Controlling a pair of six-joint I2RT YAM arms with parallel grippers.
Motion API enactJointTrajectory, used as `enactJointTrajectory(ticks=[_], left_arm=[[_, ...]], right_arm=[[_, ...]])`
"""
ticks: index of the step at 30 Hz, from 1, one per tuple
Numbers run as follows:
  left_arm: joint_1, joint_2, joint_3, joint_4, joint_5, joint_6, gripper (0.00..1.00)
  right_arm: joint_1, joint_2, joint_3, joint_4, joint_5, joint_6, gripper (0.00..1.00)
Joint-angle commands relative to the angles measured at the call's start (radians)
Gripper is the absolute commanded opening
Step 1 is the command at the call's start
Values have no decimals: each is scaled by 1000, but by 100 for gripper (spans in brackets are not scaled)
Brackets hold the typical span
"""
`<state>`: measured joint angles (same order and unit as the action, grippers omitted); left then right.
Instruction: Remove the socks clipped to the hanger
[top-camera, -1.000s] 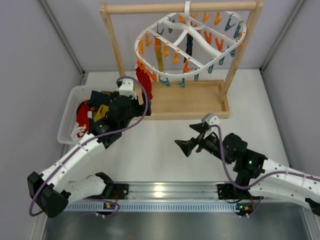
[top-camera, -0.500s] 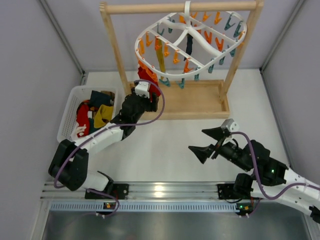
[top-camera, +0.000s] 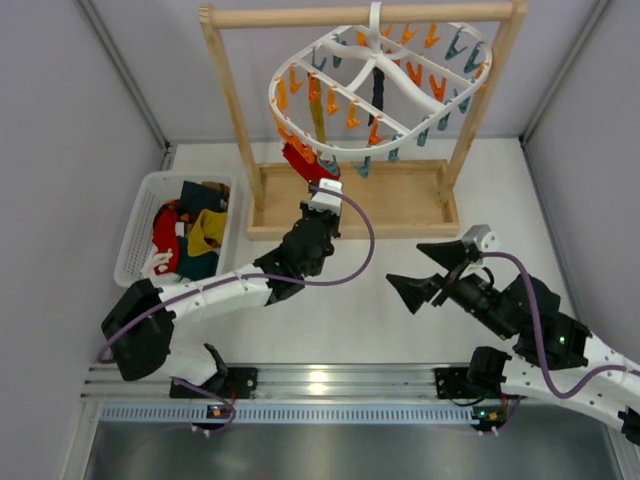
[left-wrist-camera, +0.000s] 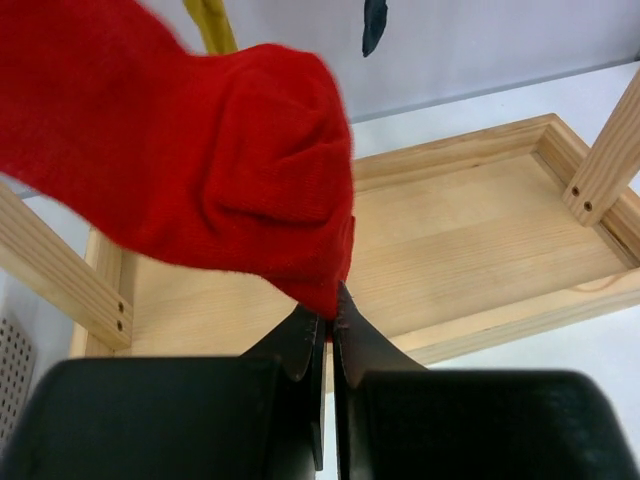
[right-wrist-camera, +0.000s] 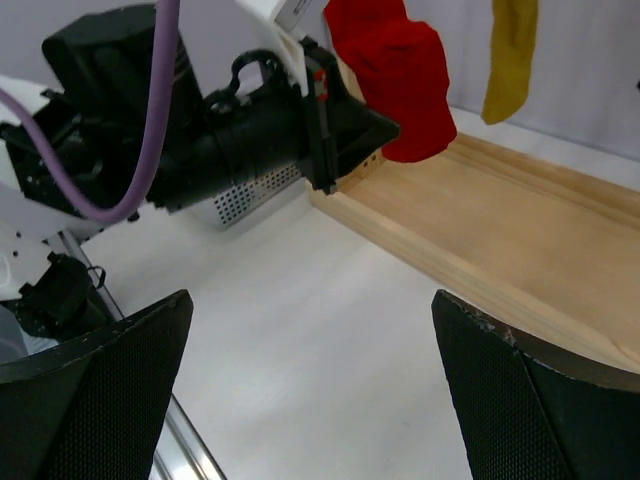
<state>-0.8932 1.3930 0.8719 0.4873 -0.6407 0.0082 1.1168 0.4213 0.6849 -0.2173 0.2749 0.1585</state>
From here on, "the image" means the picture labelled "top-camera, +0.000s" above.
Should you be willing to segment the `red sock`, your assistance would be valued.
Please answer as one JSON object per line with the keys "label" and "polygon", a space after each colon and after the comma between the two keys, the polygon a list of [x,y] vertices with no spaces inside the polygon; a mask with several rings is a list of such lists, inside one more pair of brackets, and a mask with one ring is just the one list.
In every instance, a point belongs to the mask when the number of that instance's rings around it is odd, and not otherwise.
{"label": "red sock", "polygon": [[312,162],[308,162],[290,143],[284,144],[282,154],[290,166],[308,183],[318,183],[323,178],[340,180],[341,171],[335,162],[327,162],[317,156],[314,156]]}

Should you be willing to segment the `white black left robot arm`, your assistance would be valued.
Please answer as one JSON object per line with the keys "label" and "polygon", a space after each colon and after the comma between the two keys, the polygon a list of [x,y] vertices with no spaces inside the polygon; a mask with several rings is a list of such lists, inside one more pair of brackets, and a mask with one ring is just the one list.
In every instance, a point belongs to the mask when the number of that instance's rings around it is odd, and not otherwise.
{"label": "white black left robot arm", "polygon": [[189,339],[193,326],[218,315],[285,301],[318,276],[339,237],[341,205],[310,200],[279,246],[224,275],[192,283],[157,286],[134,282],[101,324],[112,358],[126,382],[155,373],[181,379],[172,397],[188,398],[188,385],[218,393],[229,370],[208,342]]}

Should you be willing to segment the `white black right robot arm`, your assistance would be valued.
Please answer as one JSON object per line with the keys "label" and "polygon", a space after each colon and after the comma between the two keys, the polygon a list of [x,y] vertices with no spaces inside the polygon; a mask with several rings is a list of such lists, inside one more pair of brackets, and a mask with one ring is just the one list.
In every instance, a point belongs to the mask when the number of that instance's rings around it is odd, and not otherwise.
{"label": "white black right robot arm", "polygon": [[445,396],[533,398],[594,418],[638,444],[638,364],[561,312],[559,295],[500,251],[493,231],[476,226],[459,240],[417,248],[446,272],[422,279],[387,274],[411,313],[451,301],[514,342],[510,352],[476,348],[465,382],[445,385]]}

